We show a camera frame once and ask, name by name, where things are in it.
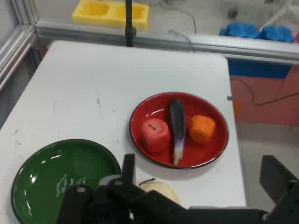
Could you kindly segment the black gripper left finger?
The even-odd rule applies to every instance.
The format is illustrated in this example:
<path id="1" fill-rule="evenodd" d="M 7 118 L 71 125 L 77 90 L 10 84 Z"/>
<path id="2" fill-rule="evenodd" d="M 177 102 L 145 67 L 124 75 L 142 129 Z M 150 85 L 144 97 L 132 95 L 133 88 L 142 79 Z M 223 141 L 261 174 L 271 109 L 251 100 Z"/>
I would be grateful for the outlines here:
<path id="1" fill-rule="evenodd" d="M 135 181 L 135 155 L 126 154 L 120 175 L 106 176 L 93 190 L 88 185 L 69 187 L 57 216 L 58 224 L 148 224 L 145 215 L 112 191 L 112 187 L 125 190 Z"/>

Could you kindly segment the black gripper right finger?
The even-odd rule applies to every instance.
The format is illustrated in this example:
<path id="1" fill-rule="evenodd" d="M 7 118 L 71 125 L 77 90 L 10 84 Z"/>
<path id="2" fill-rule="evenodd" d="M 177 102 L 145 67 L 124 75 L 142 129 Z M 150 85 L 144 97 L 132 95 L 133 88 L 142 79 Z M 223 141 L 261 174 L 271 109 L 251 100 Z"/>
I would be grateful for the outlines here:
<path id="1" fill-rule="evenodd" d="M 297 224 L 299 222 L 299 179 L 275 156 L 264 155 L 260 184 L 275 203 L 266 216 L 266 224 Z"/>

